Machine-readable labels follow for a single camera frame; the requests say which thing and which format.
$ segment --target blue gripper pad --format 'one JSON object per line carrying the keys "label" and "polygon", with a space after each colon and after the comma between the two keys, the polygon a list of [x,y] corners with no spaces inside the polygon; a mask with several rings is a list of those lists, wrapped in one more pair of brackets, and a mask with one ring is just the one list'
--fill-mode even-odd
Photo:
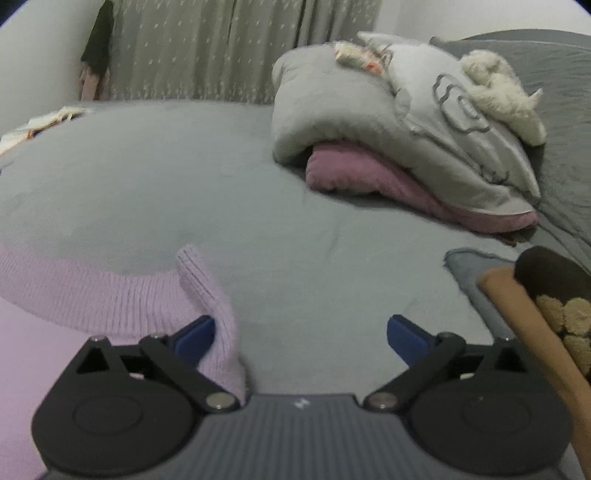
{"label": "blue gripper pad", "polygon": [[435,346],[435,337],[402,315],[388,321],[388,345],[410,367]]}
{"label": "blue gripper pad", "polygon": [[196,367],[213,345],[215,337],[215,320],[202,315],[170,336],[168,345],[176,356]]}

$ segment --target gray ribbed panel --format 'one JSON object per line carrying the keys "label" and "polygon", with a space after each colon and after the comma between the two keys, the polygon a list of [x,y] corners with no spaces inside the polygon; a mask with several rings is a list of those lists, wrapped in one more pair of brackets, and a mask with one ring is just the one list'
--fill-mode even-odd
{"label": "gray ribbed panel", "polygon": [[[369,413],[348,395],[255,395],[210,416],[165,464],[125,480],[469,480],[426,455],[398,417]],[[549,469],[519,480],[559,480]],[[47,480],[72,480],[51,474]]]}

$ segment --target teddy bear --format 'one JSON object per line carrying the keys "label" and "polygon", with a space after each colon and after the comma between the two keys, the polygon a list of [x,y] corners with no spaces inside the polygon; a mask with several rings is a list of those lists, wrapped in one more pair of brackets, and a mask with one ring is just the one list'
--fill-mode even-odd
{"label": "teddy bear", "polygon": [[527,145],[537,147],[545,143],[546,130],[534,110],[542,89],[528,95],[511,65],[489,50],[473,50],[460,63],[475,83],[468,94],[482,112],[507,125]]}

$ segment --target pink blanket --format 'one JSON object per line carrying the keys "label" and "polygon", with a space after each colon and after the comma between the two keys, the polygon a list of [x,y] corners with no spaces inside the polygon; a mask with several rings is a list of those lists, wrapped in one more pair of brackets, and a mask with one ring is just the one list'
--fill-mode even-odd
{"label": "pink blanket", "polygon": [[535,210],[519,215],[472,212],[436,199],[423,185],[379,154],[350,142],[314,146],[306,167],[306,183],[313,190],[349,193],[378,192],[445,222],[480,233],[520,230],[538,223]]}

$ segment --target pink cloth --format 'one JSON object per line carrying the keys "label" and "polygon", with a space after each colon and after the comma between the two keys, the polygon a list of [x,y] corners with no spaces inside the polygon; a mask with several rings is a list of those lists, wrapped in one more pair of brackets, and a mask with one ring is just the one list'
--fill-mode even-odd
{"label": "pink cloth", "polygon": [[175,270],[137,277],[0,248],[0,478],[42,473],[31,418],[89,335],[131,343],[174,333],[203,314],[215,319],[216,336],[198,370],[243,400],[238,326],[195,247],[178,252]]}
{"label": "pink cloth", "polygon": [[316,144],[306,167],[306,183],[319,191],[378,192],[436,218],[480,233],[512,232],[535,225],[539,220],[535,210],[503,216],[447,205],[392,162],[349,142]]}

